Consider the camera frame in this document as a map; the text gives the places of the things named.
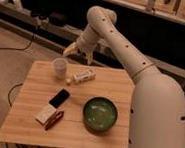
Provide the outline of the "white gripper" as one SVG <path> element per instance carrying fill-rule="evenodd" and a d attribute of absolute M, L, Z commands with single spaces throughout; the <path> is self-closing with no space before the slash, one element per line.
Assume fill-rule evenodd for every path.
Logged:
<path fill-rule="evenodd" d="M 78 49 L 80 52 L 84 52 L 86 54 L 87 65 L 90 65 L 93 61 L 93 52 L 96 49 L 99 38 L 95 35 L 86 35 L 85 33 L 81 33 L 77 39 L 77 42 L 72 42 L 69 46 L 65 48 L 63 51 L 63 56 L 69 56 L 71 54 L 76 54 Z"/>

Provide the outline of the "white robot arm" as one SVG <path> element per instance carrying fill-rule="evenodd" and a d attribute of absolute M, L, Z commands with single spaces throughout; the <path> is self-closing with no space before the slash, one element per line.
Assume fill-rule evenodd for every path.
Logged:
<path fill-rule="evenodd" d="M 171 76 L 164 75 L 115 27 L 117 15 L 99 6 L 87 12 L 88 25 L 64 51 L 83 52 L 91 61 L 100 39 L 105 40 L 132 78 L 128 148 L 185 148 L 185 96 Z"/>

